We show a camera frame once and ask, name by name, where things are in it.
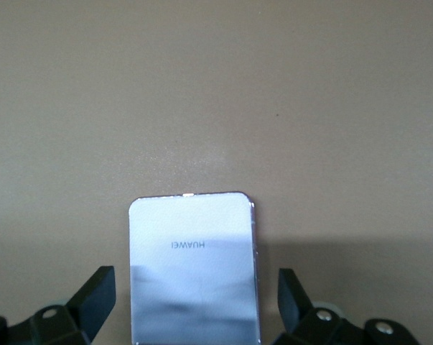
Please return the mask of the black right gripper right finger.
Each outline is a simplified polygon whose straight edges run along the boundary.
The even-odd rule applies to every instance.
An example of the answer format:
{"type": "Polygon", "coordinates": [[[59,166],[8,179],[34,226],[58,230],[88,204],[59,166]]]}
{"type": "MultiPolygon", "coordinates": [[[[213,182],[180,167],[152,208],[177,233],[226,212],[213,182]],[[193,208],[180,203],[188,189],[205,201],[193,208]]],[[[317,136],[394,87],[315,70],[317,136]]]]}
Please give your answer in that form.
{"type": "Polygon", "coordinates": [[[285,332],[275,344],[416,344],[398,322],[372,318],[360,328],[326,307],[314,307],[294,270],[281,268],[277,304],[285,332]]]}

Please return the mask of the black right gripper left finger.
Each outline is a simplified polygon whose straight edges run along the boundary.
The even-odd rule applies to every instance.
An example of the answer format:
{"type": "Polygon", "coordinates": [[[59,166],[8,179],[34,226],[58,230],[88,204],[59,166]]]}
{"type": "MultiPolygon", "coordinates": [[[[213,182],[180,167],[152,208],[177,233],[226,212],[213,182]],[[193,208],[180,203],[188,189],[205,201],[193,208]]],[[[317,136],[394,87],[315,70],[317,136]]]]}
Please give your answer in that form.
{"type": "Polygon", "coordinates": [[[101,266],[64,305],[44,307],[13,326],[0,316],[0,344],[92,344],[115,304],[115,269],[101,266]]]}

